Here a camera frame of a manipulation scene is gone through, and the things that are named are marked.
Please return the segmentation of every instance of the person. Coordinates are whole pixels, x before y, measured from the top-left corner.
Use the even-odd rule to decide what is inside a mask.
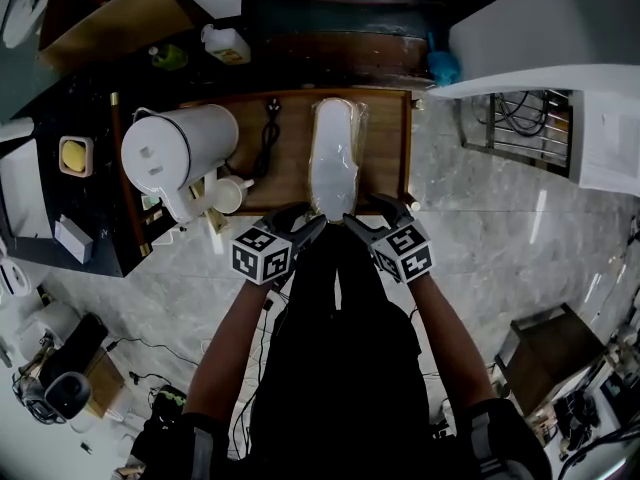
[[[455,415],[453,442],[432,435],[409,317],[387,299],[364,243],[328,224],[298,255],[289,302],[274,322],[247,456],[227,457],[228,433],[270,289],[249,281],[195,372],[167,450],[143,478],[346,471],[551,479],[542,446],[513,404],[496,398],[480,353],[435,281],[424,274],[408,287]]]

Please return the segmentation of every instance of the marble floor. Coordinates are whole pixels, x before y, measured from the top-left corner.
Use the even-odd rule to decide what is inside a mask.
[[[638,201],[579,189],[538,169],[465,150],[452,103],[425,101],[426,109],[413,114],[410,192],[422,205],[415,216],[433,241],[433,276],[486,361],[493,360],[511,320],[563,302],[606,339],[640,280],[638,244],[624,259],[612,259],[625,251]],[[467,119],[465,126],[476,125]],[[226,237],[253,220],[231,219]],[[200,219],[177,234],[173,244],[156,247],[126,279],[54,270],[45,287],[79,311],[97,313],[113,336],[165,344],[197,362],[242,284],[227,264],[226,255],[213,253]],[[410,312],[414,304],[408,289],[382,275],[389,298]],[[276,298],[267,330],[283,306]],[[433,372],[424,330],[419,319],[413,321],[422,343],[421,367]],[[238,408],[257,384],[259,342],[257,333]],[[111,355],[123,372],[157,373],[184,390],[194,371],[163,349],[137,343],[121,343]],[[427,382],[435,412],[444,391],[437,380]],[[147,392],[155,385],[143,381],[132,388],[141,413],[148,411]]]

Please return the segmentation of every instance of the yellow sponge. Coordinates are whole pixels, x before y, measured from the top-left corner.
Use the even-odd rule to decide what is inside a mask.
[[[84,172],[86,167],[86,149],[82,144],[68,140],[62,145],[62,161],[75,172]]]

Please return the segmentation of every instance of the yellow label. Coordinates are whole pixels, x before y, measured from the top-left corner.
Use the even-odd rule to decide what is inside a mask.
[[[239,62],[242,62],[242,55],[240,55],[233,48],[216,50],[215,52],[213,52],[213,55],[225,64],[238,64]]]

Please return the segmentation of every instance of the wire rack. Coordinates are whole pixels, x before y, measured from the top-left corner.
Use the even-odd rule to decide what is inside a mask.
[[[476,124],[484,126],[484,136],[474,142],[463,133],[463,147],[568,176],[572,112],[567,91],[487,94],[464,103]]]

